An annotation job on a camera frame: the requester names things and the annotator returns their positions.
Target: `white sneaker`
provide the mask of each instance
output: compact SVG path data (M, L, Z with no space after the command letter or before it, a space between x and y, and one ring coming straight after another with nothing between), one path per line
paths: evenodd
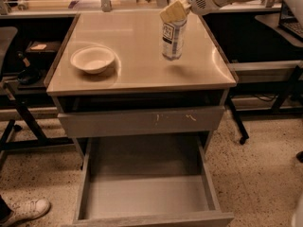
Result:
M49 208L50 202L46 199L14 203L11 207L12 214L5 222L0 222L0 227L9 227L21 220L31 220L42 217L47 213Z

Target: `laptop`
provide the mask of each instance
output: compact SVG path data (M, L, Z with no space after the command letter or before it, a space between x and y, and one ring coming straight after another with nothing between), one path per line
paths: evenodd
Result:
M278 20L279 27L294 35L300 41L303 41L303 26L298 23L290 8L283 1L281 5L280 16Z

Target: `closed drawer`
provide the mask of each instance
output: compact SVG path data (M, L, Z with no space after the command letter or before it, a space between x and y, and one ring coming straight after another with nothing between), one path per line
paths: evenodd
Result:
M71 138L163 132L212 131L218 128L223 106L60 113Z
M226 226L195 133L90 139L72 225Z

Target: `bowl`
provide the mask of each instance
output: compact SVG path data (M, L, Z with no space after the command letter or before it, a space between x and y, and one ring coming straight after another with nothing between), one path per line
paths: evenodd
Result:
M105 71L114 61L114 52L104 46L89 46L79 49L70 58L73 66L89 74Z

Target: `floor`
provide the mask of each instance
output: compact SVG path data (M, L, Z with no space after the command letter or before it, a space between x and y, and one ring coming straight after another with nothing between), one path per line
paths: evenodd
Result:
M56 119L40 119L48 136L64 135ZM0 121L0 131L6 127ZM15 140L33 136L27 127ZM224 212L235 218L229 227L289 227L303 193L303 119L245 120L250 139L244 146L229 111L214 133L206 153L217 196ZM80 187L81 159L73 147L10 151L1 155L0 193L8 204L48 198L52 207L42 218L15 227L71 223Z

